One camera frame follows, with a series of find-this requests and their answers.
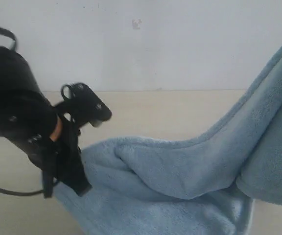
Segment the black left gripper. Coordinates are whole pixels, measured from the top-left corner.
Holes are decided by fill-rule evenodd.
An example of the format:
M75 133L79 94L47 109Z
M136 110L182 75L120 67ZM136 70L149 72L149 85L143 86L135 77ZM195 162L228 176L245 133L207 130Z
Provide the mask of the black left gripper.
M55 130L50 137L36 136L31 140L34 149L28 154L30 161L42 171L44 198L51 198L53 188L61 182L78 196L85 195L92 185L89 183L78 147L80 130L70 114L57 113Z

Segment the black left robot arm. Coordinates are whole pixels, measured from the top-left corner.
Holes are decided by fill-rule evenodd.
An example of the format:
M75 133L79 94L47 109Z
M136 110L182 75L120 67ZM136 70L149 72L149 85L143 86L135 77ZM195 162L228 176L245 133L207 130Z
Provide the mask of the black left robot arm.
M52 196L56 182L78 196L91 189L78 133L74 119L67 119L41 93L27 61L0 47L0 137L18 147L42 171L44 197Z

